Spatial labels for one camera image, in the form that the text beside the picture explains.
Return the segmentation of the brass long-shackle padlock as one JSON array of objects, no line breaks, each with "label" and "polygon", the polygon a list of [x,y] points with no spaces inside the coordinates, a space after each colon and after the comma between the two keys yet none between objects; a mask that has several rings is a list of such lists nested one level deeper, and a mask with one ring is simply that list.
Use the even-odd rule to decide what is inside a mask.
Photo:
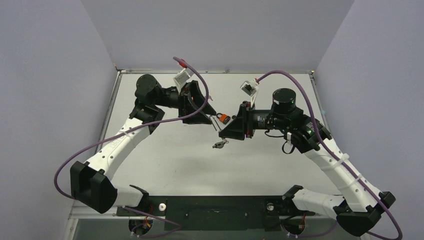
[{"label": "brass long-shackle padlock", "polygon": [[208,118],[211,120],[211,123],[212,123],[212,126],[213,126],[214,130],[216,132],[220,132],[222,129],[221,129],[219,123],[217,122],[216,117],[215,116],[212,116],[212,115],[209,115]]}]

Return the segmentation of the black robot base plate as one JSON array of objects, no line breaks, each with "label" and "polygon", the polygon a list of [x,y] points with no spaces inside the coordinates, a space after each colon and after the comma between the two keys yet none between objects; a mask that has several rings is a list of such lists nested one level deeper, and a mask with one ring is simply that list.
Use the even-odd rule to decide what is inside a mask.
[{"label": "black robot base plate", "polygon": [[135,210],[166,217],[184,231],[278,231],[286,218],[313,215],[280,195],[149,196]]}]

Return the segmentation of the orange Opel padlock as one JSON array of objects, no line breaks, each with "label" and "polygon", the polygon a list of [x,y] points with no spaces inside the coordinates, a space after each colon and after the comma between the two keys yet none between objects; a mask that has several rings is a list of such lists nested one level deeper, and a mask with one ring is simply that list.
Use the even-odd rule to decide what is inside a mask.
[{"label": "orange Opel padlock", "polygon": [[230,122],[230,120],[232,119],[229,115],[224,114],[224,113],[217,113],[216,117],[224,125],[228,124]]}]

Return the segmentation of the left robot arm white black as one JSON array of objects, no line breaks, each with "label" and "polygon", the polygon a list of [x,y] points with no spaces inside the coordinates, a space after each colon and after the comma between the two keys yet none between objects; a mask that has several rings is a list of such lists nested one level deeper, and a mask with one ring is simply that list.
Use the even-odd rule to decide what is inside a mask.
[{"label": "left robot arm white black", "polygon": [[153,75],[144,74],[136,82],[134,95],[134,108],[115,138],[70,168],[72,197],[100,214],[119,205],[128,206],[136,215],[149,210],[145,190],[134,185],[116,188],[111,180],[133,149],[157,129],[165,115],[162,107],[177,109],[182,122],[193,125],[210,125],[209,117],[217,113],[209,103],[204,105],[205,96],[196,80],[164,88]]}]

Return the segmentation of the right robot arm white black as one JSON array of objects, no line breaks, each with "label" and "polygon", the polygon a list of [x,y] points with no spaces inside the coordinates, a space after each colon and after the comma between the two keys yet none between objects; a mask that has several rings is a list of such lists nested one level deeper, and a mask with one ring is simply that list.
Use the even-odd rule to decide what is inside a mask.
[{"label": "right robot arm white black", "polygon": [[349,234],[368,233],[394,202],[391,192],[368,182],[342,153],[328,129],[296,106],[296,93],[280,88],[272,94],[269,110],[256,110],[244,101],[233,121],[219,132],[225,139],[252,138],[256,130],[280,131],[286,145],[312,160],[339,190],[329,195],[294,185],[282,199],[283,209],[294,214],[313,212],[330,217]]}]

